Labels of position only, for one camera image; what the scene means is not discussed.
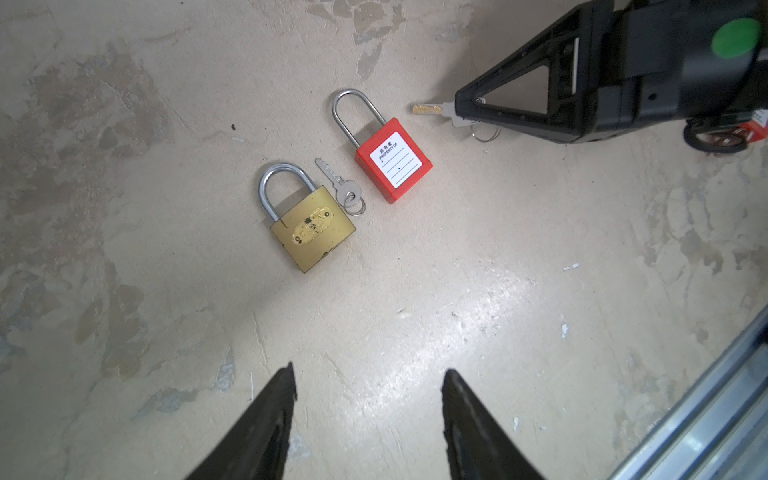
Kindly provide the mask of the brass padlock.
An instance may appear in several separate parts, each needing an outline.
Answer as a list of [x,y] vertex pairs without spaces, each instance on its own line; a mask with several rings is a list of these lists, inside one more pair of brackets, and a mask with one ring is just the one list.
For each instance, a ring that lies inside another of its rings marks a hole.
[[[309,190],[309,194],[284,215],[277,213],[267,194],[268,182],[277,173],[293,174]],[[259,181],[258,196],[263,209],[274,221],[271,232],[303,273],[356,231],[327,188],[318,187],[295,164],[283,162],[268,167]]]

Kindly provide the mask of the red padlock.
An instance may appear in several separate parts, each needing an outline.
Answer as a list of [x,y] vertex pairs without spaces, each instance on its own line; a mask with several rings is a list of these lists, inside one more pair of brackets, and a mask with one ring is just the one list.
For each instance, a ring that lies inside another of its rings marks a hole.
[[[365,142],[357,140],[338,113],[338,105],[346,96],[360,99],[381,124]],[[330,111],[336,124],[356,147],[356,163],[390,204],[400,200],[432,170],[432,162],[399,120],[386,120],[363,92],[357,89],[340,91],[332,99]]]
[[746,143],[763,141],[768,135],[767,122],[768,110],[756,110],[752,113],[751,119],[739,125],[734,133],[743,138]]

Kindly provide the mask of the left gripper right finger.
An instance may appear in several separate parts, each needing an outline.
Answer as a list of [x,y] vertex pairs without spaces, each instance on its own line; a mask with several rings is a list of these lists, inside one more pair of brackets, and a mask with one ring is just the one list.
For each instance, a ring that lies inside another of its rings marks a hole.
[[541,479],[455,369],[442,385],[444,436],[453,479]]

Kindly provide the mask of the silver key with ring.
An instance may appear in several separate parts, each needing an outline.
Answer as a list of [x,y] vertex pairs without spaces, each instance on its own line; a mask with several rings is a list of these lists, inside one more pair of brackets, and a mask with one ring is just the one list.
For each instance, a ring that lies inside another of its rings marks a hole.
[[335,198],[342,210],[351,216],[361,216],[367,209],[366,202],[362,196],[360,185],[353,180],[345,180],[336,174],[331,166],[321,158],[315,159],[315,164],[332,182],[335,189]]

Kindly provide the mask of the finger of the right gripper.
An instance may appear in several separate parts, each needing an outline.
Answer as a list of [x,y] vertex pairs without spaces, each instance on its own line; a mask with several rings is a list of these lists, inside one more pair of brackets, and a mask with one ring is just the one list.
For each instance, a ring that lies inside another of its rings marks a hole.
[[575,143],[595,122],[612,1],[584,2],[459,89],[456,114],[556,143]]

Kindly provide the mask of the brass key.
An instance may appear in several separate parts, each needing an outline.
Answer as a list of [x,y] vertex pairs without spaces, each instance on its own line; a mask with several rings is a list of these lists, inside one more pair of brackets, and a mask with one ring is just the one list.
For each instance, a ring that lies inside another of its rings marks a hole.
[[501,133],[501,128],[495,127],[490,136],[483,137],[479,135],[477,129],[481,125],[481,122],[459,116],[453,101],[443,103],[413,103],[411,109],[412,113],[415,115],[440,116],[449,119],[452,126],[455,128],[468,128],[471,137],[480,143],[492,142]]

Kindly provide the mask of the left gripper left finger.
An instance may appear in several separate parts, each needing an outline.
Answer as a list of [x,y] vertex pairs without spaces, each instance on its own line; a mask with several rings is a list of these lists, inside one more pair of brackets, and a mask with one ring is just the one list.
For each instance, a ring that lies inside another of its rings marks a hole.
[[297,390],[293,365],[280,368],[190,479],[281,479]]

